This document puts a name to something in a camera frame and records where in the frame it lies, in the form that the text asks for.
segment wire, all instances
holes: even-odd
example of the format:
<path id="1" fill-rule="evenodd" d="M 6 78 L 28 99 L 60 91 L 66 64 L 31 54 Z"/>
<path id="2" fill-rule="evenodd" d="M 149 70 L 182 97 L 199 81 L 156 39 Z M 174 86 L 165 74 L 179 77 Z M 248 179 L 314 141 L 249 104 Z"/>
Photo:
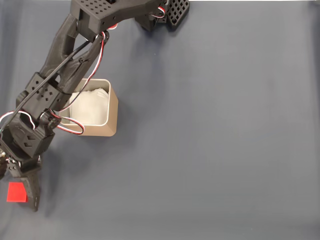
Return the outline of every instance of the wire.
<path id="1" fill-rule="evenodd" d="M 118 23 L 108 28 L 108 30 L 114 30 L 118 27 Z"/>
<path id="2" fill-rule="evenodd" d="M 100 50 L 100 55 L 99 55 L 99 58 L 98 58 L 98 61 L 96 62 L 96 65 L 92 71 L 92 73 L 90 74 L 90 76 L 88 77 L 88 79 L 85 81 L 82 89 L 79 91 L 78 95 L 67 105 L 65 106 L 64 108 L 62 108 L 61 110 L 57 111 L 58 113 L 61 113 L 62 111 L 64 110 L 67 110 L 68 108 L 71 107 L 71 105 L 76 101 L 76 99 L 79 97 L 79 95 L 83 92 L 83 90 L 85 89 L 85 87 L 88 85 L 89 81 L 91 80 L 91 78 L 96 74 L 99 66 L 100 66 L 100 63 L 101 63 L 101 60 L 103 58 L 103 55 L 104 55 L 104 48 L 105 48 L 105 39 L 106 39 L 106 34 L 104 32 L 101 32 L 102 36 L 103 36 L 103 39 L 102 39 L 102 44 L 101 44 L 101 50 Z"/>
<path id="3" fill-rule="evenodd" d="M 60 63 L 59 66 L 56 67 L 53 72 L 45 78 L 43 82 L 41 82 L 32 92 L 30 92 L 18 105 L 18 107 L 14 110 L 11 117 L 3 124 L 3 126 L 0 128 L 0 134 L 2 134 L 5 127 L 11 123 L 11 121 L 14 119 L 14 117 L 18 114 L 18 112 L 23 108 L 23 106 L 26 104 L 27 101 L 30 100 L 30 98 L 39 90 L 41 89 L 64 65 L 66 65 L 67 62 L 69 62 L 70 59 L 73 58 L 78 52 L 80 52 L 83 48 L 85 48 L 89 44 L 89 41 L 86 41 L 81 46 L 79 46 L 76 50 L 74 50 L 62 63 Z"/>
<path id="4" fill-rule="evenodd" d="M 79 121 L 77 121 L 77 120 L 75 120 L 75 119 L 73 119 L 73 118 L 71 118 L 71 117 L 56 115 L 55 112 L 52 111 L 51 109 L 50 109 L 49 111 L 51 112 L 51 114 L 52 114 L 53 116 L 55 116 L 55 117 L 58 118 L 58 119 L 66 119 L 66 120 L 69 120 L 69 121 L 77 124 L 77 125 L 81 128 L 82 131 L 73 131 L 73 130 L 71 130 L 71 129 L 69 129 L 69 128 L 66 128 L 66 127 L 64 127 L 64 126 L 61 126 L 61 125 L 58 125 L 58 126 L 57 126 L 58 129 L 61 129 L 61 130 L 65 131 L 65 132 L 68 132 L 68 133 L 71 133 L 71 134 L 76 134 L 76 135 L 81 135 L 81 134 L 84 133 L 84 131 L 85 131 L 85 126 L 84 126 L 81 122 L 79 122 Z"/>
<path id="5" fill-rule="evenodd" d="M 11 115 L 11 114 L 13 114 L 13 113 L 14 113 L 14 111 L 9 111 L 9 112 L 7 112 L 6 114 L 2 115 L 2 116 L 0 117 L 0 123 L 2 122 L 2 120 L 3 120 L 5 117 L 7 117 L 7 116 L 9 116 L 9 115 Z M 29 119 L 30 119 L 30 123 L 32 124 L 32 129 L 33 129 L 33 130 L 36 129 L 36 125 L 35 125 L 34 121 L 32 120 L 32 118 L 31 118 L 31 116 L 30 116 L 29 113 L 27 113 L 27 112 L 25 112 L 25 111 L 19 111 L 18 113 L 19 113 L 19 114 L 25 114 L 25 115 L 27 115 L 27 116 L 29 117 Z"/>
<path id="6" fill-rule="evenodd" d="M 166 16 L 166 10 L 162 7 L 162 6 L 159 6 L 158 9 L 163 13 L 162 16 L 157 16 L 157 15 L 153 15 L 151 14 L 151 16 L 157 18 L 157 19 L 162 19 Z"/>

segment table surface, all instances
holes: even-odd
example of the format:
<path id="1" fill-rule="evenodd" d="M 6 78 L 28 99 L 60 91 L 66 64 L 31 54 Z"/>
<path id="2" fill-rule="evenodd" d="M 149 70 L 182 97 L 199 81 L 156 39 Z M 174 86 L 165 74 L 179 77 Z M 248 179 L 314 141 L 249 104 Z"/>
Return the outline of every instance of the table surface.
<path id="1" fill-rule="evenodd" d="M 2 113 L 69 6 L 0 0 Z M 6 175 L 0 239 L 318 240 L 319 11 L 192 2 L 176 32 L 121 22 L 95 76 L 119 98 L 116 135 L 57 130 L 37 213 L 6 203 Z"/>

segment red and white wire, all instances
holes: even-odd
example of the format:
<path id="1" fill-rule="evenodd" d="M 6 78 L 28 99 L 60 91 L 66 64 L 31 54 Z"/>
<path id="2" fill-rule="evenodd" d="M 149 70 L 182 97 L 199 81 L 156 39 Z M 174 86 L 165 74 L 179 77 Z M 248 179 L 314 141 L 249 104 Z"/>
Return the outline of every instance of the red and white wire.
<path id="1" fill-rule="evenodd" d="M 13 113 L 14 113 L 14 111 L 9 111 L 9 112 L 7 112 L 6 114 L 2 115 L 2 116 L 0 117 L 0 123 L 2 122 L 2 120 L 3 120 L 5 117 L 7 117 L 7 116 L 9 116 L 9 115 L 11 115 L 11 114 L 13 114 Z M 33 129 L 33 130 L 36 129 L 36 125 L 35 125 L 34 121 L 32 120 L 32 118 L 31 118 L 31 116 L 30 116 L 29 113 L 27 113 L 26 111 L 19 111 L 18 113 L 27 115 L 27 116 L 29 117 L 29 119 L 30 119 L 30 123 L 32 124 L 32 129 Z"/>
<path id="2" fill-rule="evenodd" d="M 76 135 L 81 135 L 81 134 L 84 133 L 84 131 L 85 131 L 85 126 L 82 125 L 81 122 L 79 122 L 79 121 L 77 121 L 77 120 L 75 120 L 75 119 L 73 119 L 73 118 L 71 118 L 71 117 L 56 115 L 56 114 L 54 113 L 54 111 L 52 111 L 52 110 L 50 110 L 50 112 L 51 112 L 51 114 L 52 114 L 53 116 L 55 116 L 56 118 L 66 119 L 66 120 L 69 120 L 69 121 L 77 124 L 77 125 L 82 129 L 82 131 L 74 131 L 74 130 L 71 130 L 71 129 L 67 128 L 67 127 L 61 126 L 61 125 L 58 125 L 58 126 L 57 126 L 58 129 L 61 129 L 61 130 L 65 131 L 65 132 L 68 132 L 68 133 L 71 133 L 71 134 L 76 134 Z"/>
<path id="3" fill-rule="evenodd" d="M 96 62 L 96 65 L 92 71 L 92 73 L 90 74 L 90 76 L 88 77 L 88 79 L 85 81 L 82 89 L 80 90 L 79 94 L 75 97 L 75 99 L 69 103 L 67 106 L 65 106 L 64 108 L 62 108 L 61 110 L 57 111 L 58 113 L 61 113 L 62 111 L 64 110 L 67 110 L 68 108 L 71 107 L 71 105 L 75 102 L 75 100 L 77 99 L 77 97 L 81 94 L 81 92 L 84 90 L 84 88 L 88 85 L 89 81 L 91 80 L 91 78 L 96 74 L 99 66 L 100 66 L 100 63 L 101 63 L 101 60 L 103 58 L 103 55 L 104 55 L 104 48 L 105 48 L 105 39 L 106 39 L 106 34 L 104 32 L 101 32 L 102 36 L 103 36 L 103 39 L 102 39 L 102 43 L 101 43 L 101 50 L 100 50 L 100 54 L 99 54 L 99 58 L 98 58 L 98 61 Z"/>
<path id="4" fill-rule="evenodd" d="M 108 30 L 114 30 L 118 27 L 118 23 L 108 28 Z"/>
<path id="5" fill-rule="evenodd" d="M 155 18 L 157 18 L 157 19 L 162 19 L 162 18 L 164 18 L 164 17 L 166 16 L 166 10 L 165 10 L 162 6 L 159 6 L 158 9 L 159 9 L 161 12 L 163 12 L 163 16 L 157 16 L 157 15 L 153 15 L 153 14 L 151 14 L 151 16 L 153 16 L 153 17 L 155 17 Z"/>

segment black cable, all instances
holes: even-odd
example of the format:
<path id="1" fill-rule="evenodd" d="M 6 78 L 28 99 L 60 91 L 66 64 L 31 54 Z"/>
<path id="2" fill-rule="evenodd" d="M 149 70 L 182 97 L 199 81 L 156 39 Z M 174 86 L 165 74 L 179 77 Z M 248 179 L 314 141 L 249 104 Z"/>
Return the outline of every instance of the black cable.
<path id="1" fill-rule="evenodd" d="M 74 50 L 62 63 L 60 63 L 59 66 L 56 67 L 53 72 L 45 78 L 45 80 L 40 83 L 32 92 L 30 92 L 17 106 L 17 108 L 14 110 L 13 114 L 10 116 L 10 118 L 7 119 L 7 121 L 3 124 L 3 126 L 0 129 L 0 134 L 2 136 L 2 132 L 5 129 L 5 127 L 11 123 L 11 121 L 14 119 L 14 117 L 18 114 L 18 112 L 23 108 L 23 106 L 26 104 L 27 101 L 39 90 L 41 89 L 66 63 L 72 59 L 78 52 L 80 52 L 82 49 L 84 49 L 90 42 L 86 41 L 81 46 L 79 46 L 76 50 Z"/>

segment mounting holes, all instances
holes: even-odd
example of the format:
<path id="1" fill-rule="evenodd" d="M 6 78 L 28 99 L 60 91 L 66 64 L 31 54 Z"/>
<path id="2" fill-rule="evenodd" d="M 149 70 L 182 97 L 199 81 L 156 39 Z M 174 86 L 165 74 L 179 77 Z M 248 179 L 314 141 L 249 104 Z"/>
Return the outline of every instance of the mounting holes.
<path id="1" fill-rule="evenodd" d="M 36 138 L 34 136 L 26 136 L 28 138 L 28 140 L 36 140 Z"/>
<path id="2" fill-rule="evenodd" d="M 24 146 L 25 146 L 26 148 L 31 148 L 31 147 L 32 147 L 32 145 L 29 144 L 29 143 L 27 143 L 27 142 L 24 143 Z"/>

